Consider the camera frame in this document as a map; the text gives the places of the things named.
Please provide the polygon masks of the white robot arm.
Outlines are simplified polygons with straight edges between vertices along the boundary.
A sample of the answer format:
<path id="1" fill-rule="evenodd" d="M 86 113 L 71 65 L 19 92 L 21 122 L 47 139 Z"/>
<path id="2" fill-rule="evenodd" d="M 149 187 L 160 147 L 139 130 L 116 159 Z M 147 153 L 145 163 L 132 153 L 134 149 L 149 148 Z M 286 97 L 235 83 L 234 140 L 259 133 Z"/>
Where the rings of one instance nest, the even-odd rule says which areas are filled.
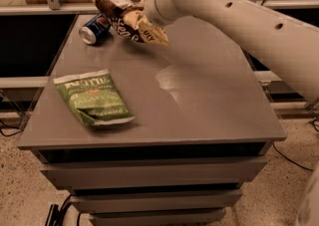
<path id="1" fill-rule="evenodd" d="M 144 13 L 160 27 L 183 16 L 213 25 L 309 105 L 318 105 L 318 27 L 248 0 L 146 0 Z"/>

